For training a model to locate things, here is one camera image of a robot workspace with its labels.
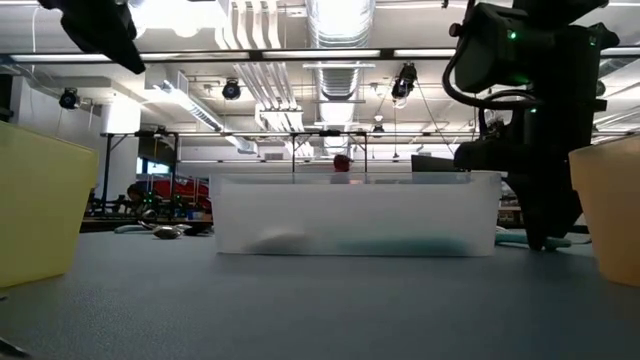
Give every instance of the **air duct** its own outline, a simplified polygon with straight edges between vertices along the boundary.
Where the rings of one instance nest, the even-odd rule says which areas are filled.
[[[363,48],[369,42],[373,24],[375,0],[307,0],[307,14],[311,45],[314,48]],[[343,101],[319,105],[322,121],[350,123],[355,105],[353,100],[360,83],[360,69],[317,69],[316,80],[319,100]],[[347,139],[331,139],[325,147],[329,153],[339,153],[336,146]]]

